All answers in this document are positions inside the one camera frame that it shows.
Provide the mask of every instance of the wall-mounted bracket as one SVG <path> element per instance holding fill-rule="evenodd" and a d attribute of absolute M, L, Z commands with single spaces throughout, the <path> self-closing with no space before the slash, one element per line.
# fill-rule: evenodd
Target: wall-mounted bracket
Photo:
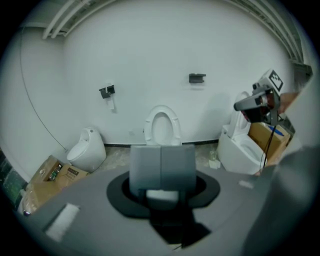
<path fill-rule="evenodd" d="M 203 83 L 206 74 L 189 74 L 189 83 Z"/>
<path fill-rule="evenodd" d="M 110 98 L 111 94 L 116 93 L 114 85 L 111 85 L 111 86 L 108 86 L 108 87 L 105 87 L 105 88 L 101 88 L 99 91 L 100 91 L 101 96 L 102 96 L 103 99 Z"/>

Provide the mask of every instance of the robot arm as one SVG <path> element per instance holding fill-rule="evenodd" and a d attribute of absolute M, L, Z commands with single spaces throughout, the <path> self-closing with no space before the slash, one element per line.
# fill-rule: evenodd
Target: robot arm
<path fill-rule="evenodd" d="M 253 84 L 252 96 L 236 102 L 233 107 L 241 111 L 248 122 L 276 126 L 283 84 L 277 73 L 270 69 Z"/>

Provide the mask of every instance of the toilet bowl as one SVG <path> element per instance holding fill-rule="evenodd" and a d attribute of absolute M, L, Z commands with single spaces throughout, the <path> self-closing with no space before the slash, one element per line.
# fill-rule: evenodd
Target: toilet bowl
<path fill-rule="evenodd" d="M 165 105 L 155 106 L 145 120 L 144 138 L 147 145 L 181 145 L 180 123 L 175 112 Z M 174 209 L 179 201 L 178 191 L 150 189 L 145 196 L 148 205 L 157 210 Z"/>
<path fill-rule="evenodd" d="M 248 96 L 244 91 L 236 102 Z M 262 168 L 266 155 L 248 136 L 250 125 L 241 112 L 234 110 L 230 124 L 222 127 L 217 154 L 228 172 L 253 175 Z"/>
<path fill-rule="evenodd" d="M 66 159 L 75 167 L 92 173 L 106 159 L 106 150 L 99 132 L 86 127 L 81 131 L 79 142 L 70 150 Z"/>

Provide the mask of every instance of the white toilet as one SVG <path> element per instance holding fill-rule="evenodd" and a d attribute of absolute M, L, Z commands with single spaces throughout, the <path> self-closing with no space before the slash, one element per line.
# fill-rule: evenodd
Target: white toilet
<path fill-rule="evenodd" d="M 249 96 L 244 91 L 236 102 Z M 250 125 L 240 111 L 234 110 L 231 123 L 222 127 L 217 154 L 228 172 L 253 175 L 263 167 L 266 155 L 248 136 Z"/>
<path fill-rule="evenodd" d="M 155 106 L 144 125 L 144 138 L 147 145 L 181 145 L 180 123 L 175 112 L 165 106 Z M 147 190 L 146 198 L 150 207 L 158 210 L 171 210 L 179 201 L 178 191 Z"/>
<path fill-rule="evenodd" d="M 82 129 L 79 142 L 70 150 L 66 159 L 75 167 L 92 173 L 106 159 L 101 136 L 92 127 Z"/>

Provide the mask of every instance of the white wall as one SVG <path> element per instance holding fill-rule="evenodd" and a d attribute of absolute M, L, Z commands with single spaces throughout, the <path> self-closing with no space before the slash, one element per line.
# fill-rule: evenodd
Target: white wall
<path fill-rule="evenodd" d="M 64 77 L 63 40 L 42 40 L 42 29 L 26 28 L 22 40 L 22 68 L 30 99 L 54 137 L 70 148 L 79 138 L 80 122 L 68 96 Z M 0 147 L 29 181 L 51 154 L 63 148 L 51 137 L 34 112 L 22 80 L 21 31 L 9 44 L 0 67 Z"/>
<path fill-rule="evenodd" d="M 220 1 L 117 1 L 70 33 L 64 54 L 73 100 L 105 143 L 143 144 L 144 121 L 159 104 L 179 117 L 183 142 L 217 139 L 237 94 L 265 71 L 276 70 L 283 92 L 293 85 L 282 45 Z M 205 83 L 190 85 L 190 73 L 206 74 Z M 115 112 L 98 91 L 107 81 Z"/>

